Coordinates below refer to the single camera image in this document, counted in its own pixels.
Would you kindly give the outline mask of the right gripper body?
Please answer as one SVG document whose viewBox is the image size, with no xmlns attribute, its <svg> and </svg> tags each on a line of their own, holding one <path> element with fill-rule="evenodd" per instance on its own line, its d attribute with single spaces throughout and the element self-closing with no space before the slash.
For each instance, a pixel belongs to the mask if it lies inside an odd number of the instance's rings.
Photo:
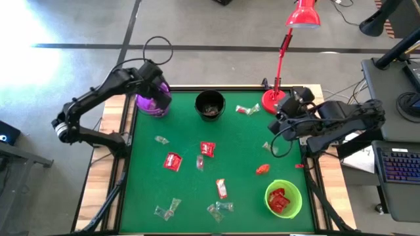
<svg viewBox="0 0 420 236">
<path fill-rule="evenodd" d="M 320 129 L 320 119 L 315 117 L 287 118 L 281 116 L 278 121 L 280 131 L 283 130 L 281 136 L 287 141 L 316 134 Z"/>
</svg>

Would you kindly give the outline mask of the red white KitKat bar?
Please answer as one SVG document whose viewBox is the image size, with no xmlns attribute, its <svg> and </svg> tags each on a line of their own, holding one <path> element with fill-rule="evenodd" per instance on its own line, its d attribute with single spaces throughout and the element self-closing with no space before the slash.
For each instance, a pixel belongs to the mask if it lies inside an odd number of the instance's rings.
<svg viewBox="0 0 420 236">
<path fill-rule="evenodd" d="M 219 198 L 220 199 L 227 198 L 228 194 L 227 194 L 227 190 L 226 190 L 226 186 L 225 186 L 225 179 L 216 180 L 216 185 L 217 185 L 217 191 L 218 191 L 218 194 L 219 194 Z"/>
</svg>

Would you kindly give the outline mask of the purple plastic bucket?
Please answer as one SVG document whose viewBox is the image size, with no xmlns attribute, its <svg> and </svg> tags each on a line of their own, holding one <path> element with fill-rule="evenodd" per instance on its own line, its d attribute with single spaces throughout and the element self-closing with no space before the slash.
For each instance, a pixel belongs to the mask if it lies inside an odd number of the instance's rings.
<svg viewBox="0 0 420 236">
<path fill-rule="evenodd" d="M 153 99 L 160 99 L 163 101 L 163 96 L 156 97 L 156 98 L 143 98 L 139 95 L 139 88 L 136 91 L 136 106 L 140 111 L 143 111 L 147 115 L 151 115 L 154 117 L 163 117 L 169 111 L 170 105 L 167 109 L 159 110 L 154 109 Z"/>
</svg>

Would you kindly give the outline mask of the black plastic bucket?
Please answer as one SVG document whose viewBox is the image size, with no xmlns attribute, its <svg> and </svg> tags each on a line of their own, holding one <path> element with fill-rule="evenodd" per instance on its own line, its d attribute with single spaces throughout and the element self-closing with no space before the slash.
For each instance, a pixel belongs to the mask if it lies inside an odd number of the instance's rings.
<svg viewBox="0 0 420 236">
<path fill-rule="evenodd" d="M 204 115 L 202 110 L 206 104 L 217 104 L 219 106 L 220 113 L 216 116 Z M 205 90 L 198 94 L 195 100 L 194 107 L 203 121 L 214 122 L 217 121 L 224 113 L 226 107 L 226 100 L 224 96 L 216 90 Z"/>
</svg>

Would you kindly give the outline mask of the green plastic bucket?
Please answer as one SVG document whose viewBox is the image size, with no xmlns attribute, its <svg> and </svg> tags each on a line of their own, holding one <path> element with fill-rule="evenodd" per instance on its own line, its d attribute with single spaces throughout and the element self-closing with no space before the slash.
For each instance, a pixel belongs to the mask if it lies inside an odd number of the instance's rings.
<svg viewBox="0 0 420 236">
<path fill-rule="evenodd" d="M 281 212 L 276 212 L 270 206 L 270 196 L 272 192 L 277 191 L 278 189 L 283 189 L 284 199 L 288 199 L 289 202 L 286 204 Z M 279 218 L 293 219 L 301 211 L 303 200 L 301 192 L 299 189 L 287 180 L 274 180 L 271 184 L 268 185 L 265 195 L 264 203 L 271 213 Z"/>
</svg>

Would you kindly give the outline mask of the white paper sheet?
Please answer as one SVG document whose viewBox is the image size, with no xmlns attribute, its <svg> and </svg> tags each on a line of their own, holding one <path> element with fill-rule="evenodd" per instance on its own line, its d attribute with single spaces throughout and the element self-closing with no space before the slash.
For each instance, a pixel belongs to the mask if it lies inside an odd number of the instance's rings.
<svg viewBox="0 0 420 236">
<path fill-rule="evenodd" d="M 366 147 L 343 159 L 345 166 L 363 170 L 365 172 L 375 173 L 375 154 L 372 146 Z"/>
</svg>

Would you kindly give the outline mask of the backlit black keyboard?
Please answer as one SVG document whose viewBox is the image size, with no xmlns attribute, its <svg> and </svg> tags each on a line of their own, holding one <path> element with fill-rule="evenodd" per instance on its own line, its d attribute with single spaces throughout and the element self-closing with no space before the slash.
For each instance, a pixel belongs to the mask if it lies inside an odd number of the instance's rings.
<svg viewBox="0 0 420 236">
<path fill-rule="evenodd" d="M 420 153 L 377 148 L 377 168 L 384 182 L 420 185 Z"/>
</svg>

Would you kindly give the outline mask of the round black monitor base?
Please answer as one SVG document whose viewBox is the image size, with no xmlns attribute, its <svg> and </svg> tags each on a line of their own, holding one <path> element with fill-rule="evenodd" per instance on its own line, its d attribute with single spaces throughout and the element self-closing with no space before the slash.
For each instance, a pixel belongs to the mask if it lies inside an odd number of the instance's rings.
<svg viewBox="0 0 420 236">
<path fill-rule="evenodd" d="M 420 93 L 405 92 L 396 99 L 397 112 L 405 120 L 420 123 Z"/>
</svg>

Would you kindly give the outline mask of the black slanted pole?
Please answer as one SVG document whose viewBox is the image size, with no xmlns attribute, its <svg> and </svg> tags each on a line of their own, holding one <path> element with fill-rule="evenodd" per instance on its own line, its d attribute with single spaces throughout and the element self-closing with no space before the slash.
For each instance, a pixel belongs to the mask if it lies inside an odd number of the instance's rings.
<svg viewBox="0 0 420 236">
<path fill-rule="evenodd" d="M 397 59 L 397 57 L 405 53 L 410 47 L 418 42 L 418 40 L 420 40 L 420 28 L 411 32 L 380 59 L 375 60 L 375 67 L 378 69 L 385 69 L 393 60 Z"/>
</svg>

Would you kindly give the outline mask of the black pole with foot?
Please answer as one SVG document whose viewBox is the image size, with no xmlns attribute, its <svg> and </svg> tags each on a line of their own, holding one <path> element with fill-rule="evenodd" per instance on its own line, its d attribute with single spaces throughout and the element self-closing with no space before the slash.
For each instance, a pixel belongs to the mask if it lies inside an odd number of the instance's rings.
<svg viewBox="0 0 420 236">
<path fill-rule="evenodd" d="M 379 4 L 377 11 L 362 21 L 358 26 L 364 35 L 370 37 L 378 37 L 382 34 L 385 22 L 403 0 L 375 0 L 375 2 Z"/>
</svg>

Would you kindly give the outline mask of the grey keyboard tray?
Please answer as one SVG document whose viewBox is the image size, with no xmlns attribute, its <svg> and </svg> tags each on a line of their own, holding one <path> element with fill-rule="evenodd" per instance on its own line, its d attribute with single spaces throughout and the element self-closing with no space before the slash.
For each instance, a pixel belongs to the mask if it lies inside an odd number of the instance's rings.
<svg viewBox="0 0 420 236">
<path fill-rule="evenodd" d="M 420 145 L 399 142 L 373 141 L 371 144 L 375 154 L 375 169 L 386 208 L 397 222 L 420 223 L 420 185 L 384 182 L 377 168 L 377 148 L 408 149 L 412 153 L 420 153 Z"/>
</svg>

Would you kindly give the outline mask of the grey side bench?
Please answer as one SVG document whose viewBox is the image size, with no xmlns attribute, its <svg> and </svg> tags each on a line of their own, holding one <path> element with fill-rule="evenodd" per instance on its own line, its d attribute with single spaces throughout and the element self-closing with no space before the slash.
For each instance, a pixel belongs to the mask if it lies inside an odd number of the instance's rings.
<svg viewBox="0 0 420 236">
<path fill-rule="evenodd" d="M 6 159 L 5 175 L 0 180 L 0 236 L 27 236 L 28 231 L 8 231 L 10 215 L 18 206 L 17 198 L 26 185 L 34 164 L 51 168 L 54 161 L 0 142 L 0 159 Z"/>
</svg>

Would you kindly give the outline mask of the black device with light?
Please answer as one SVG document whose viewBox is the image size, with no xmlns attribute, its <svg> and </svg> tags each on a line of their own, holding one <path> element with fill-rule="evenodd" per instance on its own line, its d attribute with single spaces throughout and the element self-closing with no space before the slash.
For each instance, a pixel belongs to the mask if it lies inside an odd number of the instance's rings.
<svg viewBox="0 0 420 236">
<path fill-rule="evenodd" d="M 18 137 L 20 136 L 21 131 L 13 126 L 0 121 L 0 142 L 7 143 L 13 146 Z"/>
</svg>

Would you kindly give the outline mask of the grey cabinet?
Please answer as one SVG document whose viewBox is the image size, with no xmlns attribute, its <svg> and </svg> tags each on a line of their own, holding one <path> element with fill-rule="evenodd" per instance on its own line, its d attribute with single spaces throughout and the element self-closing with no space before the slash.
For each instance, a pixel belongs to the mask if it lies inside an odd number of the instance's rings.
<svg viewBox="0 0 420 236">
<path fill-rule="evenodd" d="M 403 39 L 420 28 L 420 13 L 412 0 L 402 0 L 388 19 L 397 39 Z"/>
</svg>

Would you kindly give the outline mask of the black frame strut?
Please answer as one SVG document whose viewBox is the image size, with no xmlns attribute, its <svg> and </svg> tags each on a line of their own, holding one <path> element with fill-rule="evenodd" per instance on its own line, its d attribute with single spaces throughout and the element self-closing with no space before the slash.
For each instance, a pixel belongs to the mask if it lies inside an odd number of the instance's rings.
<svg viewBox="0 0 420 236">
<path fill-rule="evenodd" d="M 313 208 L 316 208 L 316 203 L 319 202 L 322 213 L 321 216 L 318 216 L 318 213 L 314 210 L 316 221 L 314 232 L 327 236 L 345 236 L 351 235 L 352 233 L 359 233 L 360 230 L 349 226 L 327 200 L 320 176 L 321 170 L 319 161 L 317 159 L 313 160 L 304 157 L 302 159 L 302 164 L 304 165 L 304 175 L 310 195 L 310 201 L 313 204 Z"/>
<path fill-rule="evenodd" d="M 106 200 L 104 204 L 100 207 L 99 211 L 95 214 L 92 220 L 82 230 L 76 231 L 76 234 L 90 233 L 90 232 L 95 231 L 100 221 L 103 220 L 105 213 L 109 211 L 115 198 L 120 194 L 122 185 L 125 183 L 126 178 L 127 178 L 126 173 L 123 172 L 121 175 L 121 178 L 118 180 L 114 188 L 106 197 Z"/>
</svg>

